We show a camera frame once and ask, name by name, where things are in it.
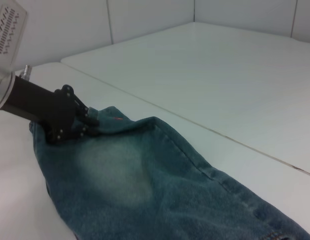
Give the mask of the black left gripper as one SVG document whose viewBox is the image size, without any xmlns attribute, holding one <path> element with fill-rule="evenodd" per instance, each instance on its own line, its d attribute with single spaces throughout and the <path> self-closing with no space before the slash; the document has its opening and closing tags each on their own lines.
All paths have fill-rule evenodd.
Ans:
<svg viewBox="0 0 310 240">
<path fill-rule="evenodd" d="M 71 137 L 99 136 L 98 116 L 65 84 L 54 92 L 16 77 L 8 99 L 1 109 L 43 127 L 48 143 Z M 75 118 L 85 124 L 74 124 Z"/>
</svg>

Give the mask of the blue denim shorts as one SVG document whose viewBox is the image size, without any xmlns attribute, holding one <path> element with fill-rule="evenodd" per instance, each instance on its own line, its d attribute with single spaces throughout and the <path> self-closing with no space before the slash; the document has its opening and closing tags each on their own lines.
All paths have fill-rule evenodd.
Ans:
<svg viewBox="0 0 310 240">
<path fill-rule="evenodd" d="M 50 144 L 29 124 L 48 195 L 77 240 L 310 240 L 161 119 L 93 110 L 94 137 Z"/>
</svg>

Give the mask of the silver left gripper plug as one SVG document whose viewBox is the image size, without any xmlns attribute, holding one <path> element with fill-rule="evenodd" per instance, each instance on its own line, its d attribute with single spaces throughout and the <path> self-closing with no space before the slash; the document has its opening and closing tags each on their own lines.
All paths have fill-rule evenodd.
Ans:
<svg viewBox="0 0 310 240">
<path fill-rule="evenodd" d="M 29 81 L 32 72 L 32 67 L 26 65 L 25 68 L 20 72 L 19 77 L 23 80 Z"/>
</svg>

